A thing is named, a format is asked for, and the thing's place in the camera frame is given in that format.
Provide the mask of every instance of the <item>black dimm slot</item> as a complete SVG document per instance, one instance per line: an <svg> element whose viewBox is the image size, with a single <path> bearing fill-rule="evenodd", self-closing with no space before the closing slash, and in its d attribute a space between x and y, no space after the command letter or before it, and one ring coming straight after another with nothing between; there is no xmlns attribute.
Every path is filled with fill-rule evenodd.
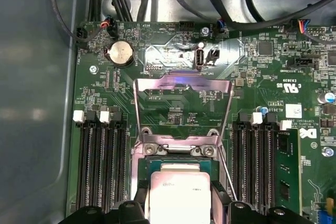
<svg viewBox="0 0 336 224"><path fill-rule="evenodd" d="M97 128L96 130L96 138L95 138L95 159L94 162L94 173L91 174L93 176L93 195L92 201L93 204L91 206L99 206L99 197L100 197L100 157L101 157L101 128Z"/></svg>
<svg viewBox="0 0 336 224"><path fill-rule="evenodd" d="M257 209L264 212L264 150L263 150L263 132L260 129L255 130L256 134L256 161L257 161Z"/></svg>
<svg viewBox="0 0 336 224"><path fill-rule="evenodd" d="M257 162L257 138L256 138L256 133L253 129L249 131L249 146L247 147L248 152L249 152L249 168L250 168L250 203L252 206L255 208L256 203L258 201L257 199L257 192L258 192L258 186L257 186L257 174L258 174L258 162Z"/></svg>
<svg viewBox="0 0 336 224"><path fill-rule="evenodd" d="M87 195L87 205L94 206L95 204L95 173L96 173L96 149L97 149L97 128L92 126L90 128L90 150L89 150L89 174L88 174L88 195Z"/></svg>
<svg viewBox="0 0 336 224"><path fill-rule="evenodd" d="M265 160L264 160L264 166L265 166L265 176L264 176L264 183L265 185L265 206L267 208L274 206L274 165L275 165L275 134L276 132L274 130L265 130Z"/></svg>
<svg viewBox="0 0 336 224"><path fill-rule="evenodd" d="M116 145L116 191L115 191L115 202L124 200L124 189L125 189L125 158L126 158L126 135L125 130L119 128L115 131L117 137Z"/></svg>
<svg viewBox="0 0 336 224"><path fill-rule="evenodd" d="M76 209L84 207L86 204L86 186L87 186L87 161L89 145L89 129L82 125L80 127L79 161L78 161L78 180Z"/></svg>
<svg viewBox="0 0 336 224"><path fill-rule="evenodd" d="M240 185L240 200L246 202L246 134L244 130L239 131L239 141L240 141L240 181L238 181Z"/></svg>
<svg viewBox="0 0 336 224"><path fill-rule="evenodd" d="M102 209L108 213L112 209L113 201L113 151L114 151L114 128L103 129L104 134L104 152L102 168Z"/></svg>
<svg viewBox="0 0 336 224"><path fill-rule="evenodd" d="M240 197L238 194L239 189L239 130L237 123L233 123L233 132L232 132L232 183L237 197Z"/></svg>
<svg viewBox="0 0 336 224"><path fill-rule="evenodd" d="M244 145L244 192L245 202L251 203L251 163L253 162L253 155L251 154L251 137L248 129L244 131L245 145Z"/></svg>

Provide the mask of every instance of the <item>white dimm latch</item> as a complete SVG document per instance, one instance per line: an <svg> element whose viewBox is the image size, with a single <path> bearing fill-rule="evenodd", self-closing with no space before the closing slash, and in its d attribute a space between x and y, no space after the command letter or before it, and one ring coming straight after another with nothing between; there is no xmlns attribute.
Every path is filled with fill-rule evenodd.
<svg viewBox="0 0 336 224"><path fill-rule="evenodd" d="M251 117L251 124L255 125L255 124L262 124L263 117L262 117L262 113L261 112L253 112L252 113L252 117Z"/></svg>
<svg viewBox="0 0 336 224"><path fill-rule="evenodd" d="M74 110L74 114L72 116L72 119L76 123L83 123L84 122L84 111L83 110Z"/></svg>
<svg viewBox="0 0 336 224"><path fill-rule="evenodd" d="M111 114L109 111L100 111L99 121L102 123L111 122Z"/></svg>

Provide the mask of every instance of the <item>ram slot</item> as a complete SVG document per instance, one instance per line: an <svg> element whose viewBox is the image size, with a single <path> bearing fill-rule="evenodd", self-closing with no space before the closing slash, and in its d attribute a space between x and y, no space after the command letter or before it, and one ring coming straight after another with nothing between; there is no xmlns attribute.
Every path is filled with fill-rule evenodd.
<svg viewBox="0 0 336 224"><path fill-rule="evenodd" d="M77 198L76 209L86 205L86 190L88 176L88 155L89 155L89 129L81 125L80 143L79 143L79 162L78 162L78 181L77 181Z"/></svg>
<svg viewBox="0 0 336 224"><path fill-rule="evenodd" d="M87 197L86 197L86 206L94 206L96 200L95 196L96 194L96 161L97 161L97 128L96 126L92 126L90 128L90 134L89 134L89 162L88 162L88 171L89 174L87 176Z"/></svg>
<svg viewBox="0 0 336 224"><path fill-rule="evenodd" d="M245 144L243 145L244 151L244 194L245 202L251 203L251 192L253 191L253 186L251 185L251 174L253 162L253 154L251 152L251 135L249 134L249 128L244 130Z"/></svg>
<svg viewBox="0 0 336 224"><path fill-rule="evenodd" d="M251 129L249 131L249 146L247 149L249 150L250 154L250 162L249 162L249 167L250 167L250 203L252 206L257 208L257 202L258 202L258 159L257 159L257 137L258 137L258 132L256 132L254 129Z"/></svg>
<svg viewBox="0 0 336 224"><path fill-rule="evenodd" d="M263 140L264 140L264 133L262 130L262 125L254 126L254 133L255 133L255 140L256 140L256 181L255 181L255 188L256 188L256 203L257 203L257 210L259 212L264 212L264 150L263 150Z"/></svg>
<svg viewBox="0 0 336 224"><path fill-rule="evenodd" d="M275 199L275 143L276 131L272 126L267 126L264 131L264 184L266 210L274 206Z"/></svg>
<svg viewBox="0 0 336 224"><path fill-rule="evenodd" d="M100 174L101 174L101 151L102 151L102 139L101 139L101 128L97 128L97 134L95 139L95 159L94 159L94 173L93 176L93 195L92 195L92 205L91 206L101 206L99 203L100 199Z"/></svg>
<svg viewBox="0 0 336 224"><path fill-rule="evenodd" d="M234 122L233 123L233 132L232 132L232 183L234 186L234 190L237 194L238 200L240 200L240 172L239 172L239 164L240 164L240 130L239 125Z"/></svg>
<svg viewBox="0 0 336 224"><path fill-rule="evenodd" d="M124 200L125 192L125 165L126 165L126 132L120 124L114 131L115 141L114 145L116 147L116 157L115 157L115 202Z"/></svg>
<svg viewBox="0 0 336 224"><path fill-rule="evenodd" d="M102 129L104 148L102 155L101 174L101 204L105 213L108 213L113 206L113 151L114 151L114 128Z"/></svg>

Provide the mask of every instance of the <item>chip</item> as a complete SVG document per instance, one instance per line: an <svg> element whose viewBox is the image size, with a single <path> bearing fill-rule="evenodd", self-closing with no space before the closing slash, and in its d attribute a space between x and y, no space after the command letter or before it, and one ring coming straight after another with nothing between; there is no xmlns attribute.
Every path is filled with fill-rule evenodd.
<svg viewBox="0 0 336 224"><path fill-rule="evenodd" d="M283 199L289 200L289 185L285 182L280 182L280 195Z"/></svg>
<svg viewBox="0 0 336 224"><path fill-rule="evenodd" d="M286 154L289 152L288 135L279 134L278 149Z"/></svg>
<svg viewBox="0 0 336 224"><path fill-rule="evenodd" d="M99 105L97 104L91 105L91 110L99 110Z"/></svg>
<svg viewBox="0 0 336 224"><path fill-rule="evenodd" d="M243 87L244 86L244 78L236 78L235 85L237 87Z"/></svg>
<svg viewBox="0 0 336 224"><path fill-rule="evenodd" d="M333 128L335 125L333 119L328 119L327 125L328 125L328 128Z"/></svg>
<svg viewBox="0 0 336 224"><path fill-rule="evenodd" d="M324 105L322 106L323 114L326 115L334 115L336 114L336 106L335 105Z"/></svg>
<svg viewBox="0 0 336 224"><path fill-rule="evenodd" d="M243 89L237 89L235 90L235 97L243 97L244 96L244 91Z"/></svg>
<svg viewBox="0 0 336 224"><path fill-rule="evenodd" d="M328 120L327 119L321 119L320 120L320 125L322 128L327 128L328 127Z"/></svg>
<svg viewBox="0 0 336 224"><path fill-rule="evenodd" d="M259 42L259 55L273 55L272 42Z"/></svg>
<svg viewBox="0 0 336 224"><path fill-rule="evenodd" d="M336 51L328 52L328 65L336 66Z"/></svg>

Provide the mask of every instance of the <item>white label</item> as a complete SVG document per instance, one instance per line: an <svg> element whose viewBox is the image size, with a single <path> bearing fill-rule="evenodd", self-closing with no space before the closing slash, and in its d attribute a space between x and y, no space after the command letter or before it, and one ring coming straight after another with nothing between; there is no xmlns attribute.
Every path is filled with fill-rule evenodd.
<svg viewBox="0 0 336 224"><path fill-rule="evenodd" d="M300 129L300 137L301 138L317 138L317 130L316 129Z"/></svg>
<svg viewBox="0 0 336 224"><path fill-rule="evenodd" d="M301 104L286 104L286 118L302 118Z"/></svg>

